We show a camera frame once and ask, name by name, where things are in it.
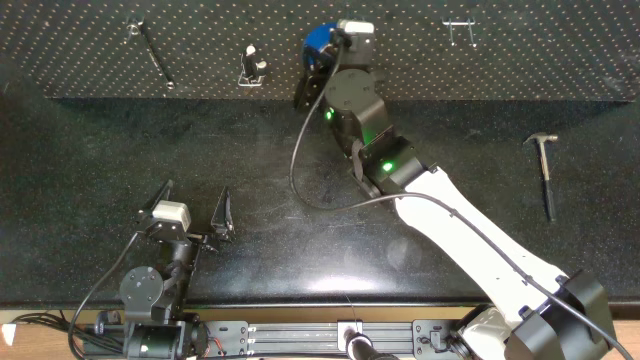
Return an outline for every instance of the hammer head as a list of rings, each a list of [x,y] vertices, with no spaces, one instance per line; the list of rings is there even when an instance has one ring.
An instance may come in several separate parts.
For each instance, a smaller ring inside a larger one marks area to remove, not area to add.
[[[536,140],[538,143],[543,144],[547,141],[555,142],[558,141],[558,135],[556,134],[547,134],[547,133],[535,133],[527,138],[524,143],[527,143],[529,140]]]

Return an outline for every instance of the bundle of wires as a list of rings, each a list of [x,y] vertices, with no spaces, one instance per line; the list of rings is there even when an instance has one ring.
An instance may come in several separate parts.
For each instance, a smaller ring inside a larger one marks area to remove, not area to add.
[[[11,322],[13,324],[36,324],[46,326],[48,328],[68,332],[71,324],[64,317],[62,311],[60,311],[60,316],[56,316],[49,313],[30,313],[18,316],[13,319]],[[122,354],[122,343],[112,337],[109,336],[99,336],[94,334],[93,332],[85,331],[80,329],[79,327],[74,327],[73,335],[78,339],[82,340],[83,343],[89,343],[101,349],[113,352],[115,354]],[[79,351],[79,346],[74,342],[73,343],[76,351]]]

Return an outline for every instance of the wrench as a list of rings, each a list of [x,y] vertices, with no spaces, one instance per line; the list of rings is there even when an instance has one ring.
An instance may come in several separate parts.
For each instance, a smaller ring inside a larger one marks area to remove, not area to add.
[[[162,66],[162,63],[158,59],[155,50],[153,50],[153,46],[151,46],[151,42],[149,41],[149,37],[147,36],[146,31],[144,31],[144,19],[137,20],[135,18],[129,18],[127,21],[127,31],[129,32],[129,37],[127,41],[131,40],[132,37],[140,35],[144,40],[144,43],[147,45],[147,50],[149,51],[149,57],[151,57],[151,61],[156,66],[156,69],[164,76],[165,86],[169,90],[173,90],[176,88],[176,83],[171,79],[167,70]]]

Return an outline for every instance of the robotic arm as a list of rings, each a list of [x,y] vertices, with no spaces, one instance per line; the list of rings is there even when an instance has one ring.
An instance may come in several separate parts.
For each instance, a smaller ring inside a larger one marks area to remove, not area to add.
[[[602,336],[551,302],[523,274],[615,336],[602,286],[584,272],[569,279],[517,244],[469,203],[441,168],[426,166],[411,143],[396,133],[374,91],[379,75],[369,71],[372,24],[341,20],[327,31],[329,44],[305,54],[322,54],[317,58],[327,63],[341,48],[344,53],[333,57],[335,75],[327,77],[327,67],[316,61],[315,68],[306,69],[299,89],[308,79],[326,79],[324,117],[353,163],[354,180],[372,198],[414,193],[446,204],[449,209],[404,197],[394,200],[394,210],[438,244],[495,305],[465,319],[455,333],[465,346],[456,351],[484,359],[600,359],[610,346]]]

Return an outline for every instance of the white and black small object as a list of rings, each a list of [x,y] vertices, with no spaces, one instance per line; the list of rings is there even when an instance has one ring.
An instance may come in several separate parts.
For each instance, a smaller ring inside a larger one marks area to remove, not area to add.
[[[247,46],[241,57],[242,72],[238,78],[238,85],[244,87],[262,86],[267,76],[267,62],[256,60],[256,47]]]

